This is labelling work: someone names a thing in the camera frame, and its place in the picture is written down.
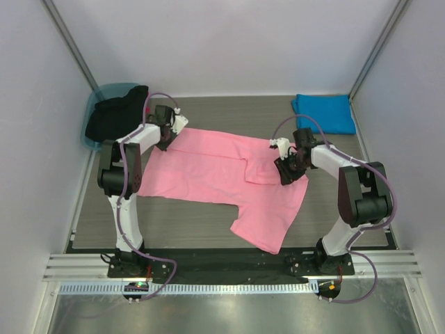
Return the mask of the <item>pink t shirt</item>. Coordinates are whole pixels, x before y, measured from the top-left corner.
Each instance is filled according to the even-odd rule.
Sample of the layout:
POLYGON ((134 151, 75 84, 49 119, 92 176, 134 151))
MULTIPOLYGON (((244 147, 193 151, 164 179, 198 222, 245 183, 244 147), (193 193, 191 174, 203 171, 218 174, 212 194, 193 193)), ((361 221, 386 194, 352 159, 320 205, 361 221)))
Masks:
POLYGON ((302 206, 309 180, 283 185, 266 139, 185 129, 166 151, 154 148, 138 195, 235 205, 230 230, 276 255, 302 206))

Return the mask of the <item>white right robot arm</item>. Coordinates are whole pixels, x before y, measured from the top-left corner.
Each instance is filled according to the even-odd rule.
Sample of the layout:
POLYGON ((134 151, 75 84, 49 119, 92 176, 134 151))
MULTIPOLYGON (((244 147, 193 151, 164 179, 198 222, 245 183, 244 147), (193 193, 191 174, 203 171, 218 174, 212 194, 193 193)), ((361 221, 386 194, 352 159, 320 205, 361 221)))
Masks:
POLYGON ((366 163, 337 150, 331 143, 317 141, 310 128, 294 131, 295 145, 286 138, 273 138, 270 148, 280 157, 274 160, 281 184, 290 185, 305 176, 308 169, 321 169, 338 182, 339 218, 332 229, 317 241, 314 255, 302 261, 310 271, 334 275, 347 262, 348 251, 368 228, 389 217, 394 205, 385 184, 385 167, 366 163))

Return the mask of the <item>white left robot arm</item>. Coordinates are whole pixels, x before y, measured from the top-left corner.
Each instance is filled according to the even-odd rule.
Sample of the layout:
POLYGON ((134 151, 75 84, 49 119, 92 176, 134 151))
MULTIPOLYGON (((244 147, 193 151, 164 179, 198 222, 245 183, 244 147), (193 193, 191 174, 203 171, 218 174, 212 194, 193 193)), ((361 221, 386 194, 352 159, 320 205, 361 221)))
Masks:
POLYGON ((141 156, 155 146, 167 150, 188 120, 177 106, 157 105, 135 125, 102 143, 97 183, 107 197, 117 233, 114 256, 106 263, 113 275, 143 276, 149 259, 143 255, 144 240, 137 213, 137 193, 142 185, 141 156))

